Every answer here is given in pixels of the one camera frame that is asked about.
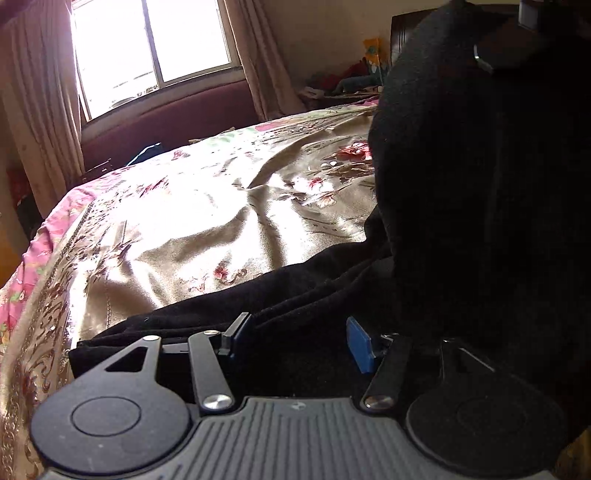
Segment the dark brown headboard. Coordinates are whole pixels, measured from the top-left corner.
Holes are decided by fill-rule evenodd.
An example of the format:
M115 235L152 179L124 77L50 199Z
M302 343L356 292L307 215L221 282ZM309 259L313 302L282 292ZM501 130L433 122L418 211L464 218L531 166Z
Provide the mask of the dark brown headboard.
M495 12L506 15L515 15L519 11L519 5L481 5L487 12ZM433 10L421 10L409 14L392 17L392 30L390 35L390 61L392 64L400 55L403 45L413 32L414 28Z

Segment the window pane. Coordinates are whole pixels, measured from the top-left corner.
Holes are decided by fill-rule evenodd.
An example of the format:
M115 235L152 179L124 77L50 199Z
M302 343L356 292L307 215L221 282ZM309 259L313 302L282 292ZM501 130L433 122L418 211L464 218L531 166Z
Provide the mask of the window pane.
M74 23L80 79L92 118L156 87L141 0L74 5Z
M165 82L230 63L216 0L147 0Z

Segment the beige curtain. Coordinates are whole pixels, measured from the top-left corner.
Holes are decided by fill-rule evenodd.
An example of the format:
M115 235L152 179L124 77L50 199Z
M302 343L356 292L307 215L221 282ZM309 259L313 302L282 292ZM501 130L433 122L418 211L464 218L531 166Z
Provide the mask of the beige curtain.
M225 0L236 47L261 120L304 112L261 0Z
M70 9L36 0L0 31L2 101L43 217L84 170Z

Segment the gray ribbed surface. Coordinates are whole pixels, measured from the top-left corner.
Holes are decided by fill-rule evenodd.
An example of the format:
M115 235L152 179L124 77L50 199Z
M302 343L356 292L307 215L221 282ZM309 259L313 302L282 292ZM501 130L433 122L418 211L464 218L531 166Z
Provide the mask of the gray ribbed surface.
M139 480L451 480L420 455L398 424L348 399L251 398L239 412L202 421L187 447ZM551 479L549 473L530 477Z

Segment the floral bedspread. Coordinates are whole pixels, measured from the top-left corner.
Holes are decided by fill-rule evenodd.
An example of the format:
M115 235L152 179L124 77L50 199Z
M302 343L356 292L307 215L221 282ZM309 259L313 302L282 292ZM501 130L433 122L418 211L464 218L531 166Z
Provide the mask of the floral bedspread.
M0 290L0 478L36 478L36 405L130 315L365 239L375 103L226 132L73 189Z

